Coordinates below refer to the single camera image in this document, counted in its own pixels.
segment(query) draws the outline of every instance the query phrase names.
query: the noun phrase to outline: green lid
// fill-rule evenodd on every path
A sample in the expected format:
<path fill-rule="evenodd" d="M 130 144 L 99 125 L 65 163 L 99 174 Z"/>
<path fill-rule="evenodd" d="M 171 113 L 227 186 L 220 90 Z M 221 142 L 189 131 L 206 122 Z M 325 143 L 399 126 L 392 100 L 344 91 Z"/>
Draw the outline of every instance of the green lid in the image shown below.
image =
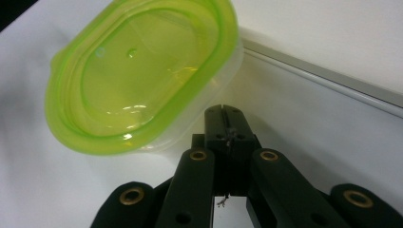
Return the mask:
<path fill-rule="evenodd" d="M 89 154 L 140 148 L 214 79 L 238 39 L 227 0 L 113 1 L 53 58 L 49 128 Z"/>

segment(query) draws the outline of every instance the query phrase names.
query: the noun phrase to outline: plastic food container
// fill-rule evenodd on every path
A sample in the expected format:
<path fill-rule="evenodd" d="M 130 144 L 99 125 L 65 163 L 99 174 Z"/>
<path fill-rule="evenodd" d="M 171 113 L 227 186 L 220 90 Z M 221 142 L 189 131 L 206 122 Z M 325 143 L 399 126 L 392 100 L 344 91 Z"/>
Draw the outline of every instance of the plastic food container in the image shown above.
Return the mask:
<path fill-rule="evenodd" d="M 162 149 L 226 86 L 242 53 L 227 0 L 113 1 L 53 58 L 48 126 L 88 154 Z"/>

